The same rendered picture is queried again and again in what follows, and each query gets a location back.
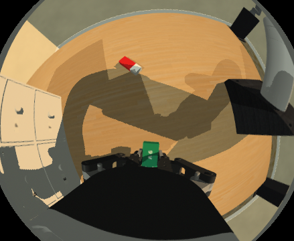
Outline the white chest of drawers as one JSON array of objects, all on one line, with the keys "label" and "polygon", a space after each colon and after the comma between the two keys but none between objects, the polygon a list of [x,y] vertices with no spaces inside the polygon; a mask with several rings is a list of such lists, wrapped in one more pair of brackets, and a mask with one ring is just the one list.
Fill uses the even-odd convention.
[{"label": "white chest of drawers", "polygon": [[[81,182],[81,180],[80,180],[80,178],[79,178],[79,176],[78,176],[78,173],[77,173],[77,171],[76,171],[76,168],[75,168],[75,166],[74,166],[74,163],[73,163],[73,160],[72,160],[72,157],[71,157],[71,154],[70,154],[70,150],[69,150],[69,148],[68,148],[68,143],[67,143],[67,140],[66,140],[66,134],[65,134],[64,123],[63,123],[63,118],[62,118],[62,101],[61,101],[61,96],[58,96],[58,95],[55,95],[55,94],[52,94],[52,93],[46,92],[46,91],[44,91],[44,90],[41,90],[41,89],[39,89],[39,88],[36,88],[36,87],[30,86],[30,85],[25,84],[25,83],[23,83],[23,82],[20,82],[20,81],[18,81],[18,80],[12,79],[12,78],[10,78],[10,77],[8,77],[8,76],[5,76],[5,75],[3,75],[3,74],[0,74],[0,77],[5,78],[5,83],[4,83],[4,85],[3,85],[3,90],[2,90],[2,93],[1,93],[1,100],[0,100],[0,135],[1,135],[1,109],[2,109],[2,103],[1,103],[1,102],[3,102],[3,96],[4,96],[4,93],[5,93],[5,90],[4,90],[4,89],[6,88],[7,81],[10,80],[10,81],[12,81],[12,82],[15,82],[15,83],[18,83],[18,84],[20,84],[20,85],[27,86],[28,88],[32,88],[32,89],[34,89],[34,90],[33,90],[33,102],[32,102],[32,127],[33,127],[33,138],[34,138],[34,141],[32,141],[32,142],[22,142],[22,143],[1,143],[1,138],[0,138],[0,155],[1,155],[1,160],[2,160],[2,164],[3,164],[3,168],[4,168],[4,171],[5,171],[5,174],[6,174],[7,180],[8,180],[8,182],[9,182],[9,185],[10,185],[10,187],[11,187],[11,190],[12,190],[12,192],[13,192],[13,194],[14,194],[16,200],[18,201],[19,205],[21,206],[21,208],[23,209],[23,211],[25,212],[25,214],[26,214],[26,215],[28,216],[28,218],[31,220],[31,219],[35,218],[36,216],[38,216],[39,214],[41,214],[42,212],[46,211],[49,207],[51,207],[52,205],[54,205],[56,202],[58,202],[58,201],[59,201],[60,199],[62,199],[64,196],[66,196],[67,194],[69,194],[72,190],[74,190],[76,187],[78,187],[82,182]],[[63,127],[63,132],[64,132],[64,139],[56,139],[56,140],[48,140],[48,141],[36,141],[36,139],[35,139],[35,129],[34,129],[34,115],[33,115],[33,112],[34,112],[34,98],[35,98],[35,92],[36,92],[36,90],[37,90],[37,91],[40,91],[40,92],[43,92],[43,93],[46,93],[46,94],[49,94],[49,95],[51,95],[51,96],[55,96],[55,97],[57,97],[57,98],[60,98],[60,111],[61,111],[61,118],[62,118],[62,127]],[[3,92],[4,92],[4,93],[3,93]],[[67,146],[67,148],[68,148],[68,152],[69,152],[69,156],[70,156],[71,162],[72,162],[72,164],[73,164],[74,170],[75,170],[75,172],[76,172],[76,174],[77,174],[77,176],[78,176],[78,179],[79,179],[80,183],[79,183],[77,186],[73,187],[70,191],[66,192],[64,195],[62,195],[61,197],[58,198],[58,197],[56,197],[55,193],[53,192],[53,190],[52,190],[52,188],[51,188],[51,186],[50,186],[50,184],[49,184],[49,181],[48,181],[48,179],[47,179],[47,177],[46,177],[46,174],[45,174],[45,172],[44,172],[44,168],[42,167],[42,162],[41,162],[41,160],[40,160],[40,156],[39,156],[39,153],[38,153],[38,147],[37,147],[37,145],[38,145],[38,144],[39,144],[39,145],[40,145],[40,144],[44,144],[44,143],[55,143],[55,142],[61,142],[61,141],[65,141],[65,142],[66,142],[66,146]],[[35,145],[35,149],[36,149],[36,153],[37,153],[38,160],[39,160],[39,163],[40,163],[40,167],[41,167],[41,169],[42,169],[42,172],[43,172],[43,174],[44,174],[44,177],[45,177],[45,179],[46,179],[46,182],[47,182],[47,184],[48,184],[48,186],[49,186],[51,192],[53,193],[53,195],[54,195],[54,197],[55,197],[55,199],[56,199],[55,201],[53,201],[52,203],[48,204],[46,207],[42,208],[41,210],[39,210],[38,212],[36,212],[36,213],[34,213],[34,214],[32,214],[32,215],[29,215],[29,213],[25,210],[23,204],[21,204],[21,201],[20,201],[19,197],[17,196],[17,194],[16,194],[16,192],[15,192],[15,189],[14,189],[12,183],[10,182],[11,180],[10,180],[10,177],[8,176],[9,174],[8,174],[8,172],[7,172],[7,168],[6,168],[6,165],[5,165],[5,160],[4,160],[4,156],[3,156],[3,149],[2,149],[2,147],[15,147],[15,146],[24,146],[24,145],[25,145],[25,146],[27,146],[27,145]]]}]

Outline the green nine-volt battery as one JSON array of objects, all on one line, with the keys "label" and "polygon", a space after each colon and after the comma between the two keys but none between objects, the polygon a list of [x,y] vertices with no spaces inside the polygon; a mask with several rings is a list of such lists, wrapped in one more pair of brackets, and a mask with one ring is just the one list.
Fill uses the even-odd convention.
[{"label": "green nine-volt battery", "polygon": [[159,142],[144,141],[141,166],[157,167]]}]

